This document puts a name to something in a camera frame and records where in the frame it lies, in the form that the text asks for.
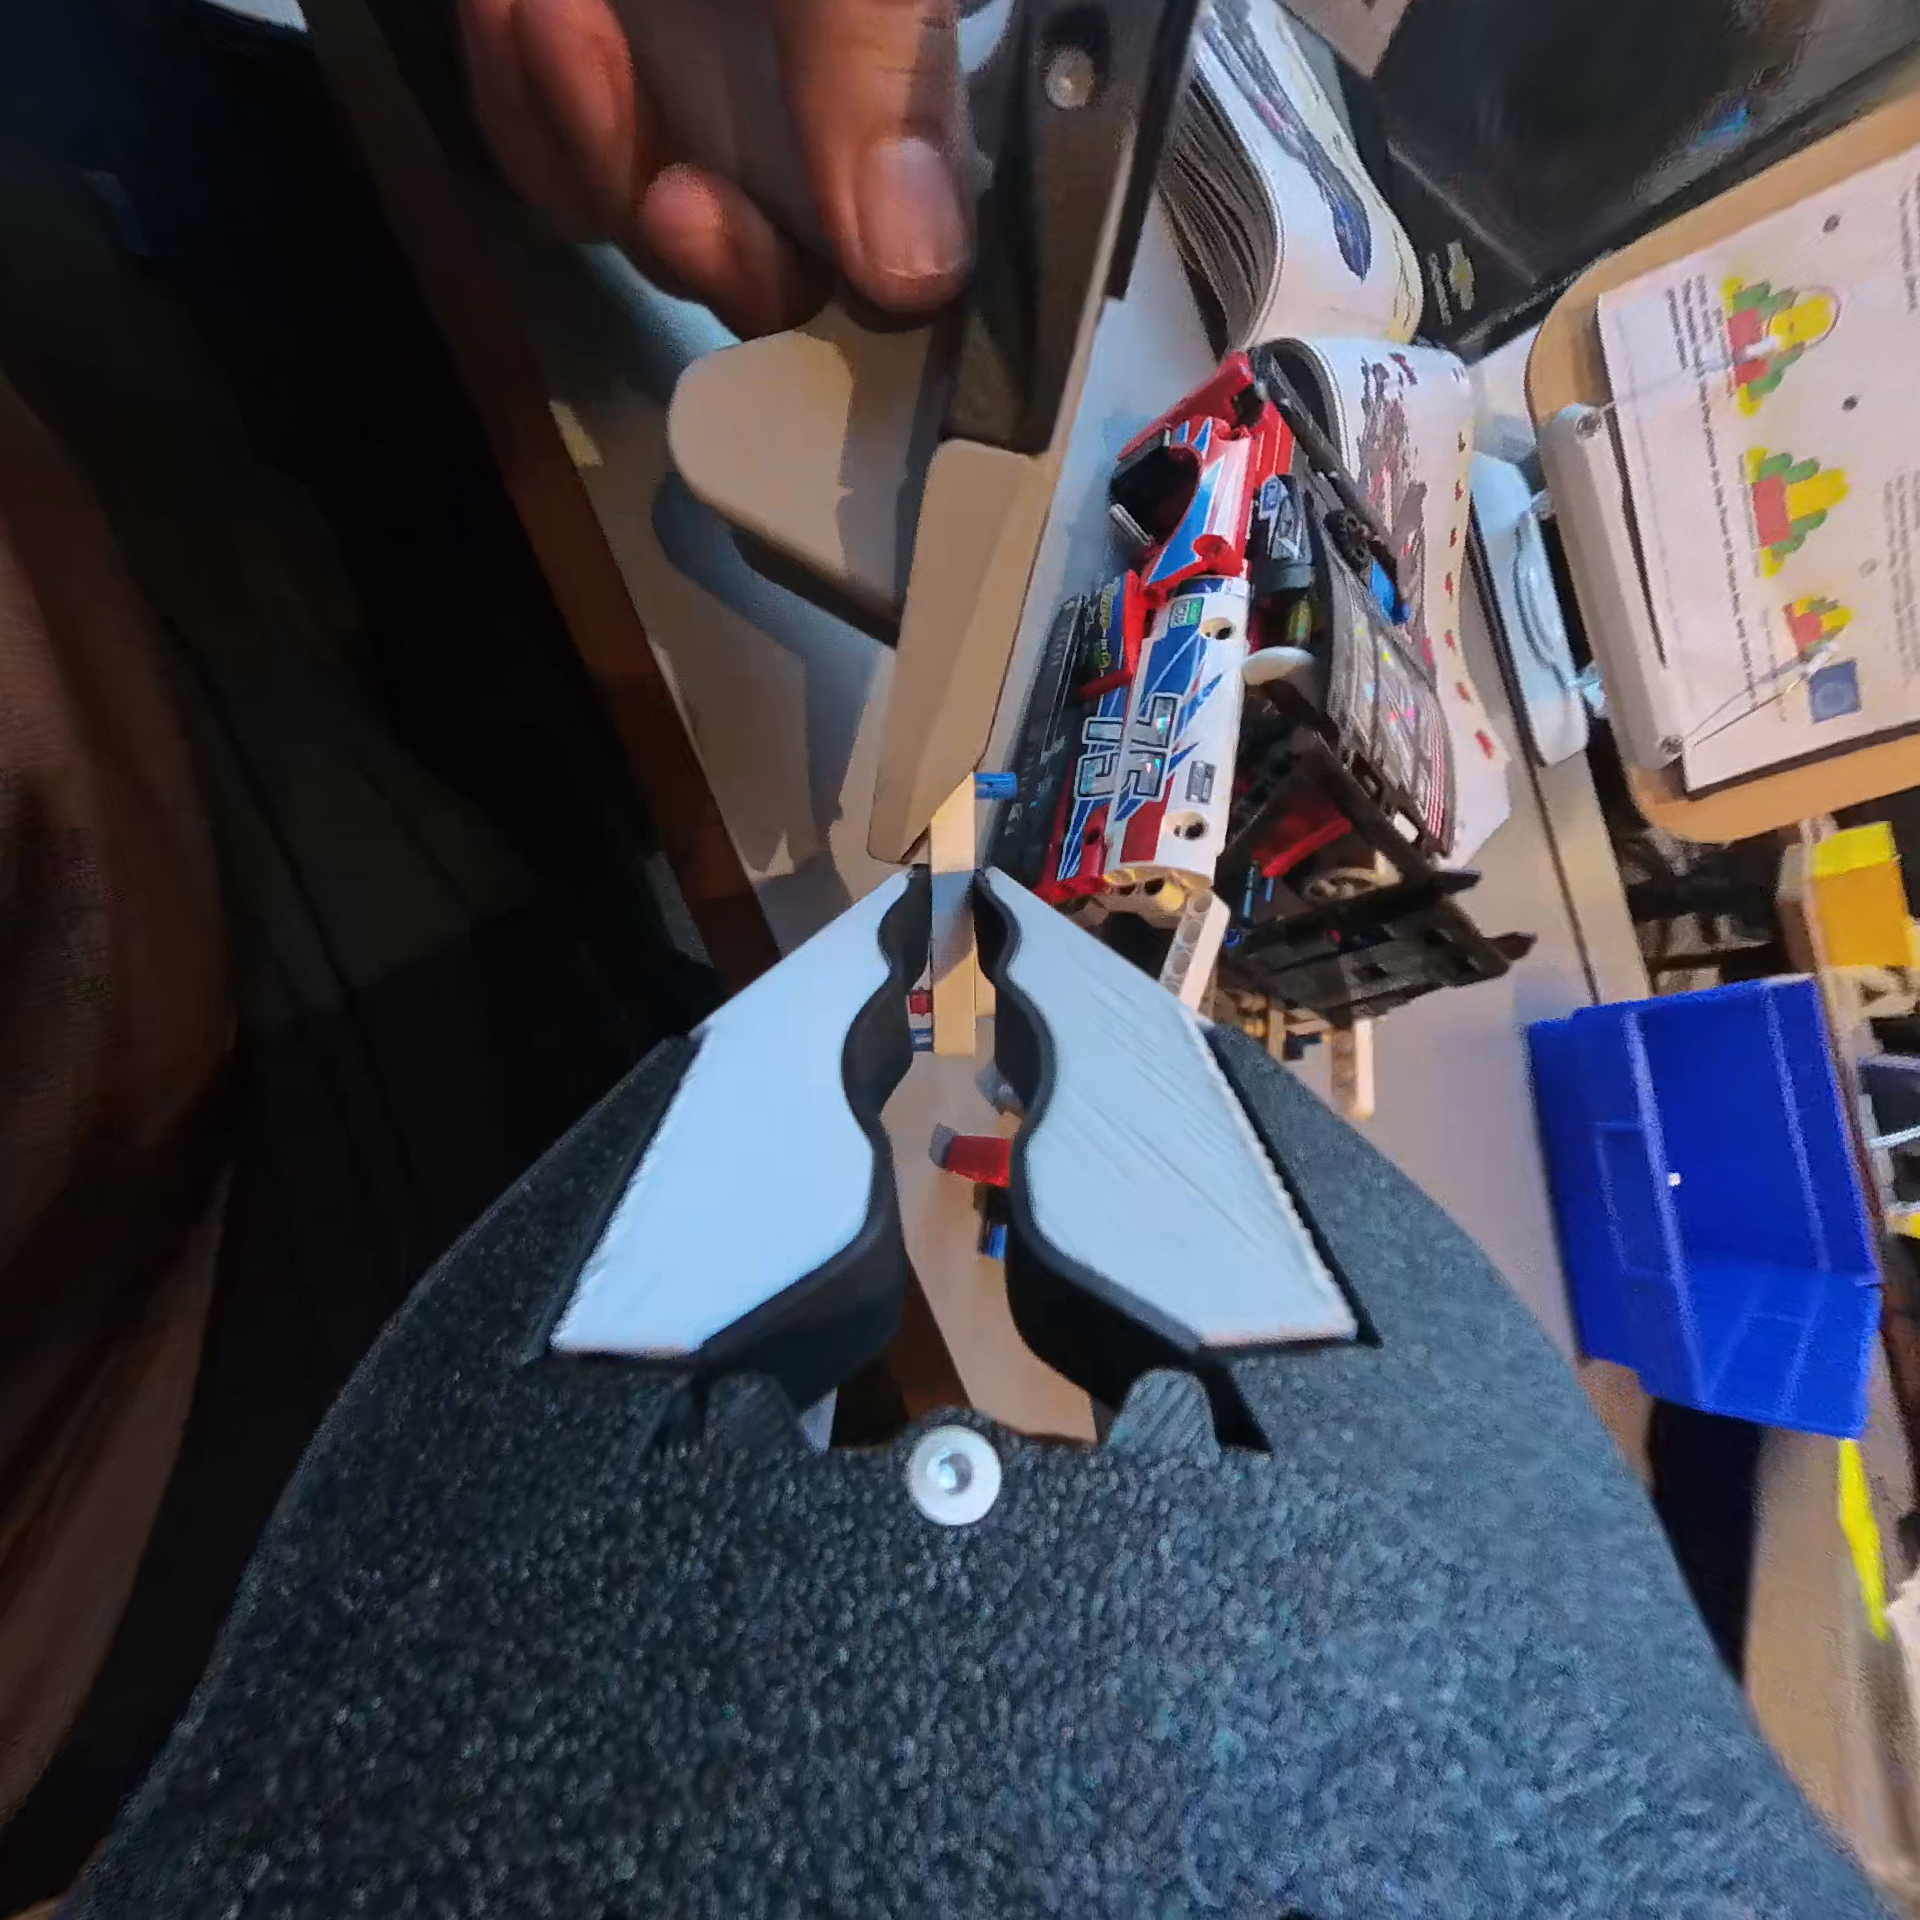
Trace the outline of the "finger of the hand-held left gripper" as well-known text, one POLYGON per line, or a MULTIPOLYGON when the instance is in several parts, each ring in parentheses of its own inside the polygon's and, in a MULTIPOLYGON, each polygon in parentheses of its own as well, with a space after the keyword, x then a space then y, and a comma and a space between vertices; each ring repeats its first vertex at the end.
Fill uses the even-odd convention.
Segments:
POLYGON ((985 760, 1048 515, 1048 452, 949 441, 932 457, 867 808, 882 862, 907 862, 985 760))

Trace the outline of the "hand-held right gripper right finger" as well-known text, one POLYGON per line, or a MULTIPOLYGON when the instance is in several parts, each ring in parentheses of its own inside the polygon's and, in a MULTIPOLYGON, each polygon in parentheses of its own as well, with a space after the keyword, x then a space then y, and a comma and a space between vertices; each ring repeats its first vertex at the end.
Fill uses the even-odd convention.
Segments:
POLYGON ((1179 1351, 1348 1345, 1356 1306, 1210 1051, 1210 1021, 999 868, 975 874, 1010 1200, 1046 1281, 1179 1351))

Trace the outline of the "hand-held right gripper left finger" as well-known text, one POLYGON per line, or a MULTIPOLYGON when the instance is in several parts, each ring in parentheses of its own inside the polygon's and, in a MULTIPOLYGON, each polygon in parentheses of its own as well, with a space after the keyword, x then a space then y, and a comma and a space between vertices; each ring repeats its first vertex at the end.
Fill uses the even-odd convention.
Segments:
POLYGON ((882 1109, 917 1047, 921 877, 892 874, 692 1035, 554 1354, 875 1354, 903 1300, 882 1109))

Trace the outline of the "toy brick race car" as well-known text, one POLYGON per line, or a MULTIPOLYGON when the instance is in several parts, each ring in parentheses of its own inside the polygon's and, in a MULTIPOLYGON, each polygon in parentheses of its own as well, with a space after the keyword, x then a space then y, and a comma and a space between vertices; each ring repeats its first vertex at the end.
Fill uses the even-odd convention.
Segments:
POLYGON ((1051 617, 989 864, 1368 1118, 1383 1015, 1534 936, 1464 896, 1513 812, 1461 640, 1476 384, 1424 342, 1229 351, 1108 480, 1121 563, 1051 617))

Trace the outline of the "white brick beam piece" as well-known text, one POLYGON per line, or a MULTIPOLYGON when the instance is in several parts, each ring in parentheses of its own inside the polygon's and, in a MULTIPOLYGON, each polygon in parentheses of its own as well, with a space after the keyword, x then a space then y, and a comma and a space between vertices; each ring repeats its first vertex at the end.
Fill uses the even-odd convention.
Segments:
POLYGON ((946 1061, 975 1061, 979 1021, 994 1011, 994 985, 979 965, 973 877, 979 832, 994 827, 995 806, 1016 793, 999 771, 971 771, 934 808, 917 868, 927 877, 932 932, 927 961, 907 991, 907 1027, 917 1051, 946 1061))

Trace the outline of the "grey desk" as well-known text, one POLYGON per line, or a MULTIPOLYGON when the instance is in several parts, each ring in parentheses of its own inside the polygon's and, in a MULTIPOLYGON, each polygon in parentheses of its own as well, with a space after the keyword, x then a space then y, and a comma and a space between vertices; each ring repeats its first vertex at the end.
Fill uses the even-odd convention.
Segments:
MULTIPOLYGON (((699 304, 654 288, 618 249, 567 254, 579 278, 542 333, 560 441, 595 448, 585 488, 621 563, 641 625, 745 862, 777 949, 801 947, 888 870, 867 851, 882 720, 896 652, 845 617, 761 573, 679 480, 666 403, 687 365, 731 347, 699 304)), ((1464 586, 1468 671, 1513 746, 1513 812, 1483 847, 1476 896, 1499 931, 1534 949, 1494 984, 1428 997, 1375 1035, 1375 1114, 1356 1126, 1483 1243, 1571 1354, 1571 1300, 1556 1263, 1526 1027, 1646 990, 1623 916, 1621 874, 1584 760, 1528 771, 1494 644, 1464 586)), ((985 1096, 960 1061, 915 1067, 888 1107, 901 1157, 907 1247, 934 1324, 979 1406, 1068 1437, 1091 1434, 1091 1401, 1016 1354, 1016 1324, 985 1258, 946 1239, 960 1184, 923 1162, 934 1118, 983 1122, 985 1096)))

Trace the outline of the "person's left hand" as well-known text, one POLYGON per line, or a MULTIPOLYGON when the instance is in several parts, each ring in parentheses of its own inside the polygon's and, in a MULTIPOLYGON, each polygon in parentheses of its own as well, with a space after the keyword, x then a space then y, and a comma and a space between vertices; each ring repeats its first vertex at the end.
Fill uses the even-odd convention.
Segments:
POLYGON ((952 2, 456 2, 472 119, 567 241, 741 338, 828 290, 921 320, 973 274, 952 2))

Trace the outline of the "instruction booklet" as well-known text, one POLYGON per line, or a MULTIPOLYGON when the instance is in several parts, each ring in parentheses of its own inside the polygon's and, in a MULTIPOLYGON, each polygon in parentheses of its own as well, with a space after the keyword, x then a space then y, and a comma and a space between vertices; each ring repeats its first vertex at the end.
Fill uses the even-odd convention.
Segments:
POLYGON ((1158 189, 1220 349, 1272 349, 1389 538, 1452 743, 1464 868, 1513 812, 1461 636, 1476 396, 1450 349, 1416 342, 1411 238, 1279 2, 1203 2, 1158 189))

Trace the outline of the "blue plastic bin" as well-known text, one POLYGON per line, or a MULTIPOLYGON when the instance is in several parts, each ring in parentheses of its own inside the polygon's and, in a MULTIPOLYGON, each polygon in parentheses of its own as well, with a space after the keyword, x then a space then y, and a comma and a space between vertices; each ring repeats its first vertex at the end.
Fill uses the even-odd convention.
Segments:
POLYGON ((1882 1258, 1812 975, 1526 1027, 1580 1351, 1653 1401, 1856 1442, 1882 1258))

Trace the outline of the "white stand base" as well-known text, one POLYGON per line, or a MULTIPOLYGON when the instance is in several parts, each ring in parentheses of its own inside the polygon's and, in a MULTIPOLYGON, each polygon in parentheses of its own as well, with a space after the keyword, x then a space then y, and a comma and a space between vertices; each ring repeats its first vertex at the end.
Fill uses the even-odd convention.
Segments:
POLYGON ((1556 766, 1584 754, 1606 697, 1575 606, 1542 452, 1513 411, 1476 413, 1468 571, 1528 760, 1556 766))

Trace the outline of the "brown sweater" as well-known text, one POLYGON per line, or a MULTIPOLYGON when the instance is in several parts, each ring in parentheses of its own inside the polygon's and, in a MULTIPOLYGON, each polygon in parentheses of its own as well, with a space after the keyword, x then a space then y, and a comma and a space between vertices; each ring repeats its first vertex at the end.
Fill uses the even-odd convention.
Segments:
POLYGON ((85 1712, 177 1470, 231 1039, 156 620, 4 384, 4 1824, 85 1712))

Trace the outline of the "yellow brick blocks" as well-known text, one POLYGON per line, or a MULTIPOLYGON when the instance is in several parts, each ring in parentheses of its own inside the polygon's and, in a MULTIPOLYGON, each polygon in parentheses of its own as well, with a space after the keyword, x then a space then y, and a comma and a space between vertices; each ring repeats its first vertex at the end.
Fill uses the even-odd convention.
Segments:
POLYGON ((1916 970, 1916 916, 1892 824, 1814 837, 1806 847, 1806 905, 1828 970, 1916 970))

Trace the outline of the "wooden board with paper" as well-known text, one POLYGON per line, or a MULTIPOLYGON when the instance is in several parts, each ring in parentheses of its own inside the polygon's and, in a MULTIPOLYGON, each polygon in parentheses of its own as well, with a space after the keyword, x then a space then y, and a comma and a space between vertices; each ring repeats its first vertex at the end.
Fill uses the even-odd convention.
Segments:
POLYGON ((1916 79, 1584 272, 1526 398, 1648 824, 1916 784, 1916 79))

